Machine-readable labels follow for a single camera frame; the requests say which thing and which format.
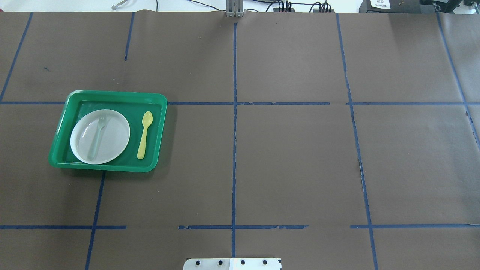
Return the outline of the yellow plastic spoon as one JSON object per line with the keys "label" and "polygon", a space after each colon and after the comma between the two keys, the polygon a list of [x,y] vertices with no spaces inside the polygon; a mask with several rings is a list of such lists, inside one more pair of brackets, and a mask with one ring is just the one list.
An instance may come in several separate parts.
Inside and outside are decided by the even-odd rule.
{"label": "yellow plastic spoon", "polygon": [[153,115],[150,111],[146,111],[142,117],[142,135],[139,141],[139,147],[137,151],[137,159],[144,159],[146,153],[146,139],[150,125],[153,122]]}

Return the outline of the green plastic tray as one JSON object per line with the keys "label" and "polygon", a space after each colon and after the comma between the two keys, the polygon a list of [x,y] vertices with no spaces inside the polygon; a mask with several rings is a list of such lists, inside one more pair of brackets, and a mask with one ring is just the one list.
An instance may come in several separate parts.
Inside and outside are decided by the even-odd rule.
{"label": "green plastic tray", "polygon": [[[86,114],[110,109],[121,113],[130,125],[130,140],[126,149],[113,161],[91,165],[79,161],[71,146],[71,132],[77,122]],[[144,159],[137,159],[137,151],[142,135],[142,117],[146,111],[153,115],[148,128]],[[77,90],[69,94],[55,131],[49,163],[56,168],[82,170],[128,171],[146,173],[154,169],[158,162],[162,133],[167,112],[167,99],[157,93],[137,93],[122,91]]]}

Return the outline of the white round plate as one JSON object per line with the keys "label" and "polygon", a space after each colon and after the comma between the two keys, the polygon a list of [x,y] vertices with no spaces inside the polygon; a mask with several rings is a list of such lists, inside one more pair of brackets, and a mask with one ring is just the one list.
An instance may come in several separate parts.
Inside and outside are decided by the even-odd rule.
{"label": "white round plate", "polygon": [[[94,139],[98,118],[106,113],[107,124],[103,128],[97,156],[88,161],[87,155]],[[99,109],[83,116],[74,126],[70,136],[70,148],[77,159],[86,164],[106,164],[117,158],[130,140],[130,125],[121,113],[112,109]]]}

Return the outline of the pale green plastic fork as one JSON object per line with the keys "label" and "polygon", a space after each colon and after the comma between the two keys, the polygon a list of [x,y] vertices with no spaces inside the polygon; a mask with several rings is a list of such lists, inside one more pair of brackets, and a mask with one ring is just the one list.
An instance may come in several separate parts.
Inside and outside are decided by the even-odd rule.
{"label": "pale green plastic fork", "polygon": [[101,141],[101,132],[102,132],[103,128],[106,126],[106,124],[107,124],[107,115],[106,115],[106,113],[103,112],[103,113],[101,113],[100,117],[98,118],[94,139],[91,142],[91,146],[90,146],[90,149],[89,149],[89,152],[88,152],[88,155],[87,155],[87,160],[88,161],[93,161],[97,156],[99,144],[100,144],[100,141]]}

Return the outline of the black computer box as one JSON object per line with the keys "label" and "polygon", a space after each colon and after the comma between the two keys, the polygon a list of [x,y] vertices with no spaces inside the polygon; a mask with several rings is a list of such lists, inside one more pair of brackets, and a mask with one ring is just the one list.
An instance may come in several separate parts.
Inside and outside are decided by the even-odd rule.
{"label": "black computer box", "polygon": [[359,13],[434,14],[435,7],[421,0],[364,0]]}

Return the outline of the aluminium frame post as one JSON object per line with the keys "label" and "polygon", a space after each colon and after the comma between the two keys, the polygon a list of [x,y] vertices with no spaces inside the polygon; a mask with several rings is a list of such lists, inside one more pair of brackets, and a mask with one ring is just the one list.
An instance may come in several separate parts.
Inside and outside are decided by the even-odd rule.
{"label": "aluminium frame post", "polygon": [[243,17],[245,15],[243,2],[243,0],[226,0],[226,17]]}

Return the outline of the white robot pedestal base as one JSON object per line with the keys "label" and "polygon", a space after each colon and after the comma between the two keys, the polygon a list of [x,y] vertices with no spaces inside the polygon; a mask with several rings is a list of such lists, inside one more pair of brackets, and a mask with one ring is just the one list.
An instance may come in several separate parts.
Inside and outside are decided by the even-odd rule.
{"label": "white robot pedestal base", "polygon": [[184,270],[281,270],[280,258],[191,258]]}

